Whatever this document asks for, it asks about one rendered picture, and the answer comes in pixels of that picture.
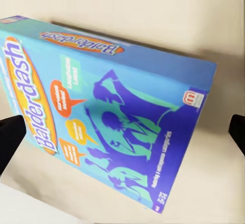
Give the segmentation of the board game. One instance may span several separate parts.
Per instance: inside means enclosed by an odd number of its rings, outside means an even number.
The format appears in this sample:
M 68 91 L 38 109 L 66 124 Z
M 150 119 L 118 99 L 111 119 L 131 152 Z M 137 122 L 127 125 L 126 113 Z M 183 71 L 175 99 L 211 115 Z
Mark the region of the board game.
M 0 19 L 24 141 L 163 214 L 218 64 L 29 17 Z

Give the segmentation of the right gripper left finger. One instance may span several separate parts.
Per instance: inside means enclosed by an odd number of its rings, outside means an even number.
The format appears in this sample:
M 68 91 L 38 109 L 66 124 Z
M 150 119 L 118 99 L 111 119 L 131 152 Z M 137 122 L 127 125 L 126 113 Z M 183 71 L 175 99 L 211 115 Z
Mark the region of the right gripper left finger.
M 0 176 L 27 134 L 22 115 L 0 120 Z

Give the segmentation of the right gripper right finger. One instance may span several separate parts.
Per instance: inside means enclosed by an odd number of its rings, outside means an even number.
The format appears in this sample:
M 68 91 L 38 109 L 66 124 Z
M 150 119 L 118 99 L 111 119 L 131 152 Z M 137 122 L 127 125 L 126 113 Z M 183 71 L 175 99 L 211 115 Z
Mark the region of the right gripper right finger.
M 245 156 L 245 116 L 232 116 L 229 134 Z

